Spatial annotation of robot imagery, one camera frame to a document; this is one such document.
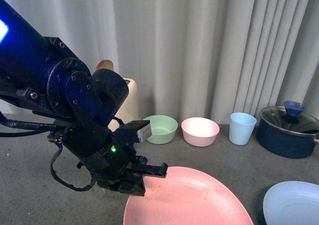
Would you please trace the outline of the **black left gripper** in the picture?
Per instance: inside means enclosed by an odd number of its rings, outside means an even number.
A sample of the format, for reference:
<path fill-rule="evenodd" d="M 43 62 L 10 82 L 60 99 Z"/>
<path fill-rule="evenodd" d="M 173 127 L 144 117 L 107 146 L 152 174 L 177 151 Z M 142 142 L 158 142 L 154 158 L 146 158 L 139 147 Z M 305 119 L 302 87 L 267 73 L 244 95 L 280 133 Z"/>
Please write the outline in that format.
<path fill-rule="evenodd" d="M 136 155 L 133 145 L 121 142 L 108 127 L 91 122 L 83 127 L 75 123 L 56 121 L 51 125 L 49 142 L 55 143 L 57 152 L 50 161 L 50 172 L 54 180 L 77 192 L 99 187 L 122 194 L 143 197 L 144 176 L 165 178 L 167 164 L 147 165 L 147 159 Z M 79 159 L 78 168 L 85 167 L 91 176 L 88 185 L 79 188 L 62 180 L 53 164 L 67 148 Z"/>

